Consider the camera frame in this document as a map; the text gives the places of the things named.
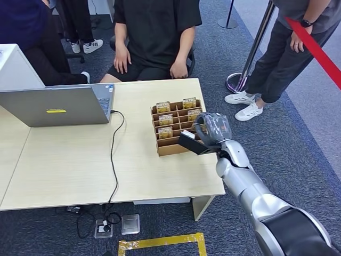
silver laptop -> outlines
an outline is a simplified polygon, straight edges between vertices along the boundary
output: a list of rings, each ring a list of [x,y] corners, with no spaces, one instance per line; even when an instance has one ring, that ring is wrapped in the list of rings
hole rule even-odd
[[[0,106],[30,127],[105,124],[114,93],[114,84],[1,91]]]

small box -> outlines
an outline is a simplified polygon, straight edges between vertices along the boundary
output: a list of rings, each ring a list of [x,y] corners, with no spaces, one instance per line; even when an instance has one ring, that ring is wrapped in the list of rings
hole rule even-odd
[[[171,102],[170,103],[170,111],[164,113],[158,113],[156,106],[152,107],[152,121],[154,126],[154,132],[155,133],[156,148],[159,156],[188,152],[188,149],[178,144],[181,132],[184,130],[193,133],[195,140],[200,140],[200,138],[192,129],[192,125],[194,123],[195,119],[193,119],[193,117],[189,118],[188,115],[189,111],[189,113],[198,113],[198,111],[202,112],[203,110],[201,101],[198,99],[195,100],[195,107],[193,108],[184,109],[183,101]],[[171,115],[173,117],[173,124],[162,125],[162,122],[160,122],[160,117],[164,115]],[[162,136],[160,136],[158,129],[164,127],[171,127],[173,131],[172,137],[163,139]]]

yellow tape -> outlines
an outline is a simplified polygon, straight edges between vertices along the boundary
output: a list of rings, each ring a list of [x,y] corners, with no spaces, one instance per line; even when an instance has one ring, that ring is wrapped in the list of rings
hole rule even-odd
[[[199,256],[207,256],[206,246],[204,245],[204,238],[203,233],[196,233],[195,237],[199,249]]]
[[[207,256],[203,233],[195,233],[182,236],[168,236],[132,242],[119,241],[118,256],[125,256],[125,250],[142,249],[171,244],[185,244],[192,242],[198,242],[199,256]]]
[[[47,109],[47,113],[51,114],[51,113],[65,113],[66,110],[65,109]]]

hand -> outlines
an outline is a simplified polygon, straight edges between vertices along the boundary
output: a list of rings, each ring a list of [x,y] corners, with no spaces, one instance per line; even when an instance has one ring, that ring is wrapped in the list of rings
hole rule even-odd
[[[186,60],[176,59],[175,62],[171,67],[171,76],[174,78],[187,78],[188,71]]]
[[[123,74],[124,71],[128,72],[128,67],[127,66],[127,59],[129,64],[131,65],[131,54],[127,49],[124,43],[117,43],[115,44],[116,56],[114,59],[114,66],[117,72]]]
[[[312,31],[312,26],[305,28],[309,35]],[[302,42],[294,31],[291,34],[291,42],[290,43],[291,50],[299,53],[304,52],[303,42]]]
[[[45,4],[46,4],[48,7],[50,8],[50,3],[48,2],[48,0],[42,0]]]

black t-shirt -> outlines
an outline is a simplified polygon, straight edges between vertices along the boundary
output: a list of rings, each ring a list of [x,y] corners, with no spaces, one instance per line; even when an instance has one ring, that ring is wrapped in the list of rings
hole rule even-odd
[[[199,0],[115,0],[114,20],[127,25],[132,61],[170,68],[183,31],[201,24]]]

